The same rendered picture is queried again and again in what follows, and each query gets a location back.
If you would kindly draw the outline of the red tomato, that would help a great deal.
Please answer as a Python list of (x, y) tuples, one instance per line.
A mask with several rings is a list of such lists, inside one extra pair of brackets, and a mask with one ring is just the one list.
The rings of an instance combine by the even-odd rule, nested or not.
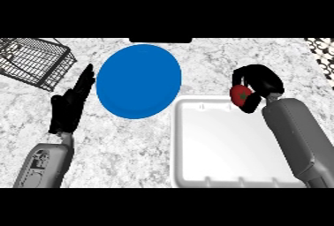
[(244, 105), (250, 95), (251, 95), (251, 90), (243, 85), (235, 85), (229, 89), (231, 101), (238, 107)]

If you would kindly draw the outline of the black and white patterned object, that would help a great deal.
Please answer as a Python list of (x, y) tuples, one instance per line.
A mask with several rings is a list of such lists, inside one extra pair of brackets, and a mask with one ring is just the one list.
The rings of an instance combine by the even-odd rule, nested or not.
[(328, 83), (334, 87), (334, 38), (306, 38), (306, 43)]

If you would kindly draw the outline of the white tray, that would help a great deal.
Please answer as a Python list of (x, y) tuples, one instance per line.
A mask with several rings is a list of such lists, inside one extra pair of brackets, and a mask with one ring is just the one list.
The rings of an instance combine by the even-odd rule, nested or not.
[(262, 113), (223, 95), (182, 95), (172, 106), (172, 183), (178, 188), (302, 188)]

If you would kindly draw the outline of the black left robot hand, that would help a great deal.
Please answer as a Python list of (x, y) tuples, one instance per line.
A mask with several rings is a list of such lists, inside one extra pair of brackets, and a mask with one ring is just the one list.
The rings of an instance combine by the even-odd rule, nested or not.
[(93, 65), (89, 64), (83, 70), (74, 88), (70, 88), (64, 95), (56, 94), (50, 97), (52, 117), (49, 133), (73, 133), (76, 131), (93, 84)]

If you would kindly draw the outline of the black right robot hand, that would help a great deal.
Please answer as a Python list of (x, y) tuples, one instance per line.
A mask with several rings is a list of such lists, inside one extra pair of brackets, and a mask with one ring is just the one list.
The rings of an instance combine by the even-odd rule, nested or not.
[(246, 113), (253, 113), (265, 98), (275, 101), (284, 94), (284, 82), (275, 72), (262, 64), (250, 64), (232, 72), (232, 86), (243, 85), (251, 94), (240, 107)]

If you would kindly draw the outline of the blue plate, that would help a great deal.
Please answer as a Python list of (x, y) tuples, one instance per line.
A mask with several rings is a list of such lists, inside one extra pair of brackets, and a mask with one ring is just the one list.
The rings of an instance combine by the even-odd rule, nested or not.
[(173, 103), (182, 86), (182, 69), (161, 47), (138, 44), (104, 62), (96, 76), (96, 95), (105, 109), (126, 119), (158, 114)]

